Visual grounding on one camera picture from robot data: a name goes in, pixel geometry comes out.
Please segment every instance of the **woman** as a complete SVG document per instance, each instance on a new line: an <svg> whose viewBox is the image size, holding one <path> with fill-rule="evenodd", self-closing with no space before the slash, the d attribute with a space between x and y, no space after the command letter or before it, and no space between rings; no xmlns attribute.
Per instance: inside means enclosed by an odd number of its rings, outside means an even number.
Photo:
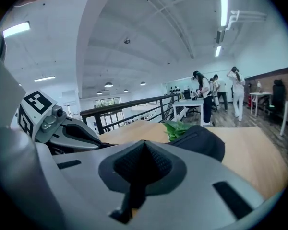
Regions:
<svg viewBox="0 0 288 230"><path fill-rule="evenodd" d="M219 109L220 107L220 102L219 102L219 98L217 96L217 87L216 87L216 80L215 78L211 78L210 82L212 83L213 89L212 89L212 97L213 97L213 101L215 102L216 108Z"/></svg>
<svg viewBox="0 0 288 230"><path fill-rule="evenodd" d="M239 73L239 70L236 67L233 67L227 76L232 80L232 89L234 92L234 108L235 116L239 121L242 121L242 112L243 112L243 100L244 100L244 77Z"/></svg>
<svg viewBox="0 0 288 230"><path fill-rule="evenodd" d="M203 94L204 98L204 125L210 125L212 95L209 80L205 78L199 71L195 71L193 73L193 77L198 80L198 83L200 84L199 90Z"/></svg>

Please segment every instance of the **white table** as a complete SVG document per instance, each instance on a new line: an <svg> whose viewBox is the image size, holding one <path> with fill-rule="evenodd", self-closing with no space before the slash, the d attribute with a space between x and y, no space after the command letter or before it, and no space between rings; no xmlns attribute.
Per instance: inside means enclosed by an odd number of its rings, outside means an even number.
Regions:
<svg viewBox="0 0 288 230"><path fill-rule="evenodd" d="M262 93L256 92L256 93L250 93L250 95L251 95L251 114L252 114L252 111L253 111L253 102L254 102L254 103L256 103L255 116L257 117L258 96L269 95L270 96L270 104L271 104L272 93L269 93L269 92L262 92Z"/></svg>
<svg viewBox="0 0 288 230"><path fill-rule="evenodd" d="M280 135L281 136L284 134L286 120L287 120L287 114L288 114L288 101L285 102L284 118L283 118L282 128L280 129Z"/></svg>
<svg viewBox="0 0 288 230"><path fill-rule="evenodd" d="M175 120L177 121L176 107L182 106L183 110L184 110L184 117L186 117L186 106L200 106L200 108L201 108L200 120L201 120L201 126L203 126L203 124L204 124L203 104L204 104L203 98L198 98L197 100L194 100L194 101L192 99L179 100L178 102L173 103Z"/></svg>

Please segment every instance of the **green plant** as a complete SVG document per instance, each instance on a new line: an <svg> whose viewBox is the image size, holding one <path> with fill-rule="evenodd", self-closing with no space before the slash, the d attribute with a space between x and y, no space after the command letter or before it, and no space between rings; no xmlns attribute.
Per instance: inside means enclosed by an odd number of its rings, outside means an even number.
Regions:
<svg viewBox="0 0 288 230"><path fill-rule="evenodd" d="M168 134L169 141L173 141L184 135L184 133L186 133L186 131L192 126L192 124L185 124L181 121L165 121L163 124L167 128L165 133Z"/></svg>

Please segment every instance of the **black bag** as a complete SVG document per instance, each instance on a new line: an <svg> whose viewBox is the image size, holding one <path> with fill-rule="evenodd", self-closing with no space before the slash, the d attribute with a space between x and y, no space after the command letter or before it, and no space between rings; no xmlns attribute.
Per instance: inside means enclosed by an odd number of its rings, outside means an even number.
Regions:
<svg viewBox="0 0 288 230"><path fill-rule="evenodd" d="M217 135L199 125L192 126L183 136L168 144L207 155L220 162L225 155L225 143Z"/></svg>

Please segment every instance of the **red object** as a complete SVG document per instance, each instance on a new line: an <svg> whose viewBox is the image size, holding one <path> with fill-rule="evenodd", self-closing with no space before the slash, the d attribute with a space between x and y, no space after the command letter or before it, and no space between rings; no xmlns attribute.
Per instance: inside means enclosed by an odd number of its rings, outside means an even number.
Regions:
<svg viewBox="0 0 288 230"><path fill-rule="evenodd" d="M248 96L248 107L251 108L251 95Z"/></svg>

